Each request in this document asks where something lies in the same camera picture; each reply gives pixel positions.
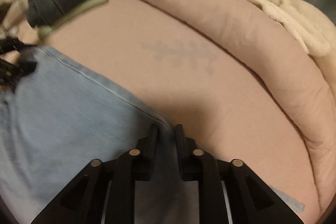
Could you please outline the light blue denim pants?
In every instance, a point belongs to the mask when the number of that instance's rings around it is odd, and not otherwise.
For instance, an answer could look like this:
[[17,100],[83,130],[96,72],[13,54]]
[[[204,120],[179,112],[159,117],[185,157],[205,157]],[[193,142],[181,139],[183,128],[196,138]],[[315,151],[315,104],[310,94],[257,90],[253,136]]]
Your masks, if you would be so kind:
[[35,70],[1,91],[1,197],[19,223],[30,223],[93,159],[134,148],[152,124],[161,130],[154,177],[139,182],[136,223],[198,223],[198,193],[177,167],[173,123],[104,76],[51,47],[18,62]]

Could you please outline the light green folded garment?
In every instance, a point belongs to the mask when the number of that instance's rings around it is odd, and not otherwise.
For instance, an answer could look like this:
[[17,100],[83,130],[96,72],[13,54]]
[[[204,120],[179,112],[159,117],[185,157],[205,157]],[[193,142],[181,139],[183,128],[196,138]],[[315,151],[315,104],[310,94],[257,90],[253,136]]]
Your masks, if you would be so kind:
[[57,30],[60,26],[69,22],[76,16],[96,7],[100,6],[104,3],[108,2],[108,0],[86,0],[76,6],[67,14],[63,15],[60,19],[56,20],[51,26],[41,26],[37,28],[37,36],[39,39],[46,38],[51,32]]

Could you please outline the pink bed sheet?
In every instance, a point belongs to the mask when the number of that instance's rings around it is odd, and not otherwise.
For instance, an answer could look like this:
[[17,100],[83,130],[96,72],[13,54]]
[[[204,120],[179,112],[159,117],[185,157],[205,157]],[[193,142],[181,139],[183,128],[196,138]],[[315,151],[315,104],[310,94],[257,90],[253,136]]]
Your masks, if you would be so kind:
[[222,160],[242,159],[305,223],[320,213],[299,130],[262,81],[204,36],[140,0],[108,0],[22,55],[34,73],[1,95],[1,195],[30,223],[94,158],[163,131],[137,223],[197,223],[197,185],[181,182],[173,125]]

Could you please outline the white goose plush toy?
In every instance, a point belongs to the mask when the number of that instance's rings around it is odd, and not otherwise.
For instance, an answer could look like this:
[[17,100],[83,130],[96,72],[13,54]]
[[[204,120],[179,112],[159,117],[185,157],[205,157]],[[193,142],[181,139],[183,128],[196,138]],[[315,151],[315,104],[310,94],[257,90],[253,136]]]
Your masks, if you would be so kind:
[[303,0],[247,0],[282,24],[313,57],[335,95],[335,24],[319,9]]

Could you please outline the pink folded duvet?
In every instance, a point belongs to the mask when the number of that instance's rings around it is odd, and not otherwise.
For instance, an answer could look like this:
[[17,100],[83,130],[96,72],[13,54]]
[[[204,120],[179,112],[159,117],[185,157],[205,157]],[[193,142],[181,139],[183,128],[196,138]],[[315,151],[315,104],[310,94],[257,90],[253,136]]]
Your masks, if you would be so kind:
[[101,49],[81,63],[304,203],[305,223],[319,219],[335,194],[335,106],[281,24],[246,0],[126,0],[92,29]]

